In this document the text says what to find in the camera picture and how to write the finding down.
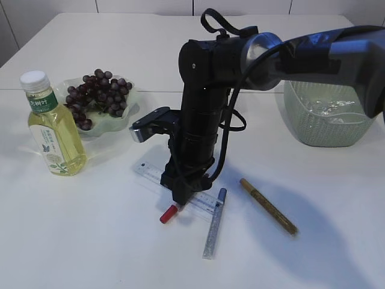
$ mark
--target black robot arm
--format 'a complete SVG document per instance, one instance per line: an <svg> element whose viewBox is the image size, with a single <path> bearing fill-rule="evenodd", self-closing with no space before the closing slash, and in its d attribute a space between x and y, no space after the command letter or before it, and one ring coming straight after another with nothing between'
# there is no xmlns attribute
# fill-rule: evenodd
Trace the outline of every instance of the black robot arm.
<svg viewBox="0 0 385 289"><path fill-rule="evenodd" d="M209 26L206 14L224 28ZM171 157L161 184L181 205L195 192L211 187L224 164L229 132L245 128L244 119L234 111L240 89L269 90L283 79L349 85L369 117L383 110L382 27L356 26L282 42L273 33L259 33L255 26L237 30L212 9L203 13L201 23L209 32L218 31L220 35L211 41L189 40L182 47L179 72L184 89L180 111L159 108L130 128L137 141L154 134L170 135ZM238 36L229 37L226 30ZM230 127L233 113L241 118L242 128ZM215 172L208 176L219 127L224 129L220 159Z"/></svg>

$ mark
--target white bottle cap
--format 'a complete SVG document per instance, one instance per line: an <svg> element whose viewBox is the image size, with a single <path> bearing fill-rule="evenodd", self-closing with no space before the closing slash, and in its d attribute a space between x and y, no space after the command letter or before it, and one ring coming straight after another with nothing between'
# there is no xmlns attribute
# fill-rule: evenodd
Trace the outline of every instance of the white bottle cap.
<svg viewBox="0 0 385 289"><path fill-rule="evenodd" d="M33 70L20 76L20 84L26 92L38 93L51 86L47 75L40 70Z"/></svg>

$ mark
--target dark grapes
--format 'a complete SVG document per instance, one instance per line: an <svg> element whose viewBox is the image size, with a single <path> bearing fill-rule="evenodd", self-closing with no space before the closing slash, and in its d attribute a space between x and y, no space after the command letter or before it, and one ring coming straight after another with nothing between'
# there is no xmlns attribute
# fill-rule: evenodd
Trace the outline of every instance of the dark grapes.
<svg viewBox="0 0 385 289"><path fill-rule="evenodd" d="M115 101L116 102L121 102L122 101L122 97L120 95L115 95Z"/></svg>
<svg viewBox="0 0 385 289"><path fill-rule="evenodd" d="M120 79L118 79L118 85L120 85L120 86L126 86L126 85L127 85L127 82L125 81L124 78L120 78Z"/></svg>
<svg viewBox="0 0 385 289"><path fill-rule="evenodd" d="M76 88L74 86L70 86L68 87L67 91L68 93L71 93L72 91L76 90Z"/></svg>
<svg viewBox="0 0 385 289"><path fill-rule="evenodd" d="M87 86L84 84L79 85L79 92L86 93L87 92Z"/></svg>
<svg viewBox="0 0 385 289"><path fill-rule="evenodd" d="M109 90L109 91L107 92L107 96L108 96L108 97L113 97L113 96L115 96L115 94L116 94L115 90Z"/></svg>
<svg viewBox="0 0 385 289"><path fill-rule="evenodd" d="M75 122L77 122L79 119L79 114L78 113L72 113L72 117L75 120Z"/></svg>
<svg viewBox="0 0 385 289"><path fill-rule="evenodd" d="M78 104L72 105L72 108L74 109L74 111L81 111L81 109L82 109L81 106Z"/></svg>
<svg viewBox="0 0 385 289"><path fill-rule="evenodd" d="M104 77L104 73L102 71L98 71L97 73L95 73L95 75L99 79L102 79Z"/></svg>
<svg viewBox="0 0 385 289"><path fill-rule="evenodd" d="M90 125L82 125L82 126L81 126L81 129L82 129L83 131L89 131L89 130L91 129L91 126L90 126Z"/></svg>
<svg viewBox="0 0 385 289"><path fill-rule="evenodd" d="M69 95L64 105L71 111L79 129L89 131L93 126L86 115L88 107L100 113L109 113L111 117L122 117L127 107L125 95L132 88L132 83L112 76L110 71L96 69L94 75L84 75L79 86L68 87Z"/></svg>
<svg viewBox="0 0 385 289"><path fill-rule="evenodd" d="M117 83L112 83L111 84L111 89L115 90L115 91L118 91L119 90L119 85Z"/></svg>
<svg viewBox="0 0 385 289"><path fill-rule="evenodd" d="M120 102L120 108L124 110L127 107L127 103L125 101Z"/></svg>
<svg viewBox="0 0 385 289"><path fill-rule="evenodd" d="M105 102L107 100L107 95L105 93L102 93L97 97L98 101Z"/></svg>
<svg viewBox="0 0 385 289"><path fill-rule="evenodd" d="M126 87L122 86L122 87L119 88L119 92L122 95L126 95L126 94L128 94L128 89Z"/></svg>
<svg viewBox="0 0 385 289"><path fill-rule="evenodd" d="M101 84L102 86L106 86L106 85L109 84L109 81L108 81L107 78L103 78L103 79L100 81L100 84Z"/></svg>
<svg viewBox="0 0 385 289"><path fill-rule="evenodd" d="M85 120L85 114L84 113L79 113L78 121L82 122Z"/></svg>
<svg viewBox="0 0 385 289"><path fill-rule="evenodd" d="M104 77L107 78L107 79L112 78L112 73L111 73L111 71L106 71L106 72L104 73Z"/></svg>
<svg viewBox="0 0 385 289"><path fill-rule="evenodd" d="M92 125L92 120L90 119L85 119L82 123L83 125Z"/></svg>
<svg viewBox="0 0 385 289"><path fill-rule="evenodd" d="M123 110L117 110L116 112L117 116L122 116L123 115Z"/></svg>
<svg viewBox="0 0 385 289"><path fill-rule="evenodd" d="M71 96L72 98L76 98L78 94L79 94L79 93L78 93L77 90L72 90L72 91L70 92L70 96Z"/></svg>
<svg viewBox="0 0 385 289"><path fill-rule="evenodd" d="M74 103L74 99L73 99L73 97L71 97L70 95L67 95L67 97L66 97L66 102L68 103L68 104L72 104L72 103Z"/></svg>
<svg viewBox="0 0 385 289"><path fill-rule="evenodd" d="M114 98L112 96L107 97L106 104L111 105L114 103Z"/></svg>
<svg viewBox="0 0 385 289"><path fill-rule="evenodd" d="M120 104L117 104L117 103L113 103L111 104L110 106L113 110L118 110L120 108Z"/></svg>

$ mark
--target white table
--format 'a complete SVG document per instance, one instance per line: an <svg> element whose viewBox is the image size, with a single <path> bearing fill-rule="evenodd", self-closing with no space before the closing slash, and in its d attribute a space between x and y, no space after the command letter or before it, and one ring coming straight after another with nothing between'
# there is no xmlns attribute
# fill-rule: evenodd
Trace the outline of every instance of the white table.
<svg viewBox="0 0 385 289"><path fill-rule="evenodd" d="M139 112L179 93L143 93ZM231 133L228 189L216 258L203 260L209 223L183 210L167 225L171 194L132 171L162 167L166 136L134 143L127 130L84 142L78 175L51 175L26 127L20 90L0 90L1 288L382 288L385 194L382 117L356 145L311 148L287 129L282 94L242 94L247 130ZM246 178L299 228L293 239L240 187Z"/></svg>
<svg viewBox="0 0 385 289"><path fill-rule="evenodd" d="M227 18L235 27L258 25L261 32L276 33L282 40L351 26L337 15ZM142 90L181 92L178 55L188 39L215 36L201 26L198 16L59 14L0 69L0 89L19 89L19 77L26 70L44 70L57 84L100 67L130 78Z"/></svg>

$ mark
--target gold marker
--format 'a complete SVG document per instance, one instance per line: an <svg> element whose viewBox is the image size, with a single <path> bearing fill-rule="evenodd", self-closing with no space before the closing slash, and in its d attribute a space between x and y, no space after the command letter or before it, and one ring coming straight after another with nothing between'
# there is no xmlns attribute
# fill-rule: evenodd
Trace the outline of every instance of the gold marker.
<svg viewBox="0 0 385 289"><path fill-rule="evenodd" d="M248 181L245 179L241 179L239 181L241 185L251 194L251 196L260 203L261 206L265 210L268 211L273 218L280 223L281 226L284 227L291 235L296 235L298 233L298 229L293 225L292 222L288 220L268 199L266 199L263 194L261 194L256 188L254 188Z"/></svg>

